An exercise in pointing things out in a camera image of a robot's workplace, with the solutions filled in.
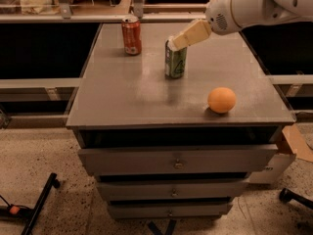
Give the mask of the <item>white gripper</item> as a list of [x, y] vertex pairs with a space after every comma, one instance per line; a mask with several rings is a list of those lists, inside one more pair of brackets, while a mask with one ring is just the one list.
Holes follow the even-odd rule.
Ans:
[[219, 35], [238, 32], [232, 12], [232, 0], [212, 0], [205, 11], [206, 20], [193, 20], [183, 30], [170, 38], [170, 49], [179, 51], [206, 40], [211, 31]]

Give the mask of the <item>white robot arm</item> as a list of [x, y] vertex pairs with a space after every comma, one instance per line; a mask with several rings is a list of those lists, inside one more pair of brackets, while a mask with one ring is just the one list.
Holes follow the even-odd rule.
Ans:
[[313, 20], [313, 0], [212, 0], [205, 19], [195, 19], [169, 37], [173, 51], [205, 41], [212, 32], [226, 35], [255, 25], [276, 25]]

